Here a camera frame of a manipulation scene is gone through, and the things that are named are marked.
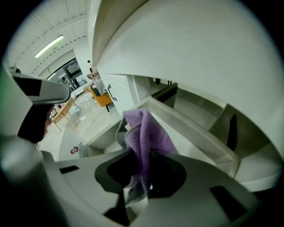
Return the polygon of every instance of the floor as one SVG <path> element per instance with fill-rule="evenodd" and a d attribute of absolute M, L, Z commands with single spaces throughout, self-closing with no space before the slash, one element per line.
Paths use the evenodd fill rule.
<path fill-rule="evenodd" d="M 70 109 L 69 112 L 73 116 L 67 115 L 67 117 L 77 126 L 75 127 L 64 118 L 57 125 L 61 130 L 68 128 L 85 141 L 89 141 L 105 127 L 121 118 L 113 104 L 109 105 L 110 112 L 108 113 L 106 107 L 100 107 L 92 98 L 91 93 L 88 92 L 77 97 L 75 103 L 81 109 L 79 110 L 75 106 L 72 107 L 73 109 Z M 39 149 L 50 152 L 54 160 L 58 161 L 61 138 L 62 133 L 51 124 L 48 127 L 46 137 L 39 143 Z"/>

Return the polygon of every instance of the wooden table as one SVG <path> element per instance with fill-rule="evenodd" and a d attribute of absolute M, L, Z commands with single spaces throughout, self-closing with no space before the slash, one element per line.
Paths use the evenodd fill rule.
<path fill-rule="evenodd" d="M 65 106 L 62 107 L 57 114 L 52 118 L 52 123 L 56 126 L 56 128 L 58 128 L 58 130 L 60 132 L 62 132 L 62 130 L 59 128 L 59 126 L 56 124 L 58 123 L 62 118 L 66 118 L 71 124 L 77 126 L 76 124 L 74 124 L 69 118 L 66 117 L 67 114 L 69 114 L 69 110 L 72 107 L 72 105 L 77 106 L 79 109 L 81 109 L 76 103 L 74 103 L 74 99 L 70 98 L 68 100 L 68 102 L 65 103 Z"/>

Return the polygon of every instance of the open drawer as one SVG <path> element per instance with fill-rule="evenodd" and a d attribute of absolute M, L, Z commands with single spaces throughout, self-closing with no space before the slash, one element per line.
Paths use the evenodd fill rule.
<path fill-rule="evenodd" d="M 180 155 L 210 163 L 234 177 L 239 159 L 237 155 L 197 123 L 152 97 L 144 99 L 132 109 L 145 108 L 166 130 Z M 119 121 L 105 128 L 88 142 L 90 156 L 121 149 L 114 135 Z"/>

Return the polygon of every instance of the towel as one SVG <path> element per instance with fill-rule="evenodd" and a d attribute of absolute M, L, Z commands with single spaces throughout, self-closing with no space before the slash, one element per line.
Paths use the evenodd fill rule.
<path fill-rule="evenodd" d="M 150 151 L 162 154 L 178 153 L 167 132 L 146 109 L 123 112 L 124 118 L 116 132 L 117 142 L 125 149 L 132 149 L 138 161 L 139 173 L 132 176 L 126 206 L 148 196 L 151 186 Z"/>

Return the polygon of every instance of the cabinet handle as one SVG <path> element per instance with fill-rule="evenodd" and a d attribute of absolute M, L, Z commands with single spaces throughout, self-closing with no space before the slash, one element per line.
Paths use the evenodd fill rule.
<path fill-rule="evenodd" d="M 110 88 L 111 88 L 111 86 L 110 86 L 110 84 L 108 84 L 108 87 L 107 87 L 108 93 L 110 94 L 110 96 L 113 100 L 117 101 L 116 97 L 112 97 L 112 94 L 110 92 Z"/>

